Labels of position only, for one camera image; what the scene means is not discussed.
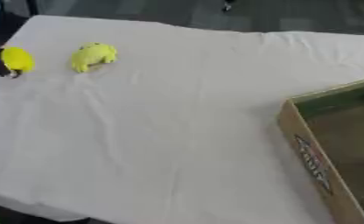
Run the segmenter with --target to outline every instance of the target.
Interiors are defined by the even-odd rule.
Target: printed logo
[[[330,194],[332,194],[332,188],[327,178],[326,168],[324,167],[322,155],[312,148],[309,142],[305,141],[302,137],[295,135],[297,140],[298,149],[302,155],[305,166],[309,170],[310,174],[322,185]]]

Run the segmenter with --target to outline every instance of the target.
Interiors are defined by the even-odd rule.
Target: table
[[[89,41],[116,63],[76,74]],[[290,96],[364,78],[364,36],[33,17],[0,78],[0,205],[57,221],[333,223],[277,128]]]

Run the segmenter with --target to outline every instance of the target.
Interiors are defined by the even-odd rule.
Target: yellow toy
[[[20,47],[3,48],[0,57],[5,66],[11,70],[11,78],[17,78],[22,73],[30,72],[35,65],[32,56]]]
[[[72,69],[78,73],[85,73],[88,66],[115,61],[116,55],[117,51],[112,45],[88,43],[72,55]]]

